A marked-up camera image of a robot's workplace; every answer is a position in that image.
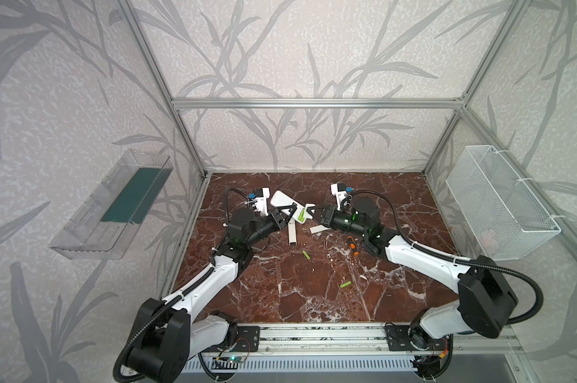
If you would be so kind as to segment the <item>orange black small tool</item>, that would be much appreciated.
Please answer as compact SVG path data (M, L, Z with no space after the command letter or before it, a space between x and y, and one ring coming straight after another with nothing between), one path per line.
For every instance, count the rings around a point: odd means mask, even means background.
M355 239L352 236L348 236L347 237L347 243L348 243L348 247L351 250L352 255L357 257L359 255L359 249L357 247L357 242L355 241Z

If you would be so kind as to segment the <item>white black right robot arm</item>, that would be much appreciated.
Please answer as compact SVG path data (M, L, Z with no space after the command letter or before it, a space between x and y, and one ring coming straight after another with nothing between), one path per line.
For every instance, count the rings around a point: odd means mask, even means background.
M363 250L380 259L413 269L448 287L458 299L421 311L406 332L412 346L426 350L446 335L473 331L498 338L518 303L496 264L481 256L477 263L462 265L462 259L433 256L433 249L409 243L400 232L380 223L379 209L367 197L358 198L352 212L333 206L311 206L307 213L325 226L355 235Z

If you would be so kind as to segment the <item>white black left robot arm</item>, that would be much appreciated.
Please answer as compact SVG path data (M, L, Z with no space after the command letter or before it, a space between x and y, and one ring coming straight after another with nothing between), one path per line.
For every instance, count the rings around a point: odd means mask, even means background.
M235 211L206 268L174 293L149 298L140 306L114 364L114 380L173 382L194 356L212 346L232 346L237 330L231 316L198 316L245 271L254 256L253 245L286 228L297 212L296 204L274 207L266 215L251 208Z

